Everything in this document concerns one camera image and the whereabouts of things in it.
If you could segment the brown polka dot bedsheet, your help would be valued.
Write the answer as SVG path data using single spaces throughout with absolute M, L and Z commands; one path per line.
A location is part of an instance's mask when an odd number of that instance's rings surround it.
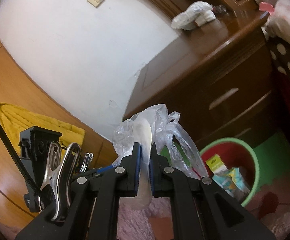
M 290 101 L 290 44 L 280 37 L 270 37 L 267 45 L 275 70 L 278 72 L 283 93 Z

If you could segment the red bin with green rim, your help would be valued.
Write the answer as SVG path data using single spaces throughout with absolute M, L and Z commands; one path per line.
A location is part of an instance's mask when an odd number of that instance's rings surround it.
M 200 151 L 202 160 L 209 176 L 213 177 L 213 172 L 206 164 L 206 160 L 218 154 L 228 170 L 238 167 L 250 187 L 250 194 L 240 204 L 246 207 L 255 195 L 259 182 L 259 163 L 255 152 L 246 142 L 236 138 L 218 139 Z

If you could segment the white opaque plastic bag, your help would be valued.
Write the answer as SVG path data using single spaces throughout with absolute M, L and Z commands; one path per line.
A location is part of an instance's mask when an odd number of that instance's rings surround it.
M 172 19 L 171 27 L 177 30 L 193 30 L 216 19 L 213 6 L 207 2 L 194 2 L 186 11 Z

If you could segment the green foam floor mat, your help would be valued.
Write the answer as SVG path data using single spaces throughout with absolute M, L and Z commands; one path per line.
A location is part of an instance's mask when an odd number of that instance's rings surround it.
M 253 148 L 259 163 L 259 182 L 257 191 L 264 185 L 271 185 L 290 173 L 290 145 L 281 133 L 276 133 Z

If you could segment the dark wooden nightstand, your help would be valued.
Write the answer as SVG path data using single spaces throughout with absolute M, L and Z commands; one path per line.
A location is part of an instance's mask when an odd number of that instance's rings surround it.
M 123 117 L 163 103 L 198 148 L 223 137 L 252 146 L 274 133 L 267 15 L 241 0 L 216 20 L 182 33 L 140 72 Z

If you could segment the pink paper packet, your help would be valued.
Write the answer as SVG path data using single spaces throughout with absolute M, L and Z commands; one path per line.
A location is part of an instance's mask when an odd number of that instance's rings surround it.
M 271 5 L 270 3 L 260 2 L 259 3 L 259 10 L 260 11 L 266 11 L 270 15 L 272 15 L 274 13 L 274 6 Z

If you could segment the teal wet wipes pack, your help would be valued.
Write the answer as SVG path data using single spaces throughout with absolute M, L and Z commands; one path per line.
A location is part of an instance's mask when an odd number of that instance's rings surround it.
M 250 187 L 248 183 L 246 183 L 245 178 L 238 167 L 233 167 L 220 174 L 215 174 L 212 179 L 217 183 L 217 185 L 240 203 L 250 194 Z

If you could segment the white green product box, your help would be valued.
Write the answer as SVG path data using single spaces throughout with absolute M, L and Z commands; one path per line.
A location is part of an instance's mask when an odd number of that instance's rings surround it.
M 215 154 L 209 159 L 207 159 L 206 164 L 209 167 L 209 169 L 213 172 L 213 174 L 222 174 L 228 171 L 228 168 L 223 163 L 218 154 Z

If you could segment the clear plastic soda bottle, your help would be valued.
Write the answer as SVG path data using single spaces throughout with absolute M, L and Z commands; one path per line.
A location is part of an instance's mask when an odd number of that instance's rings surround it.
M 225 14 L 227 12 L 227 8 L 224 5 L 214 5 L 213 13 L 215 14 Z

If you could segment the yellow towel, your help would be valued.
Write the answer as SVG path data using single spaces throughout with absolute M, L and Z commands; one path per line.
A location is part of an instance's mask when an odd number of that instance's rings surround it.
M 62 146 L 69 146 L 72 142 L 82 146 L 85 138 L 82 128 L 5 102 L 0 103 L 0 124 L 17 154 L 20 154 L 20 133 L 33 126 L 60 132 Z

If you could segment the clear plastic bag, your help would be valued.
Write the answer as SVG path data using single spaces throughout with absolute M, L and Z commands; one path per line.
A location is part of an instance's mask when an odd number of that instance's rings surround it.
M 156 146 L 160 154 L 167 148 L 169 166 L 182 171 L 194 179 L 207 177 L 208 172 L 199 151 L 184 128 L 179 124 L 180 113 L 168 112 L 165 104 L 153 105 L 123 121 L 114 131 L 113 146 L 118 155 L 113 162 L 117 167 L 124 157 L 132 154 L 135 142 L 142 148 L 140 186 L 134 200 L 123 199 L 123 203 L 133 210 L 149 206 L 152 196 L 149 184 L 150 150 Z

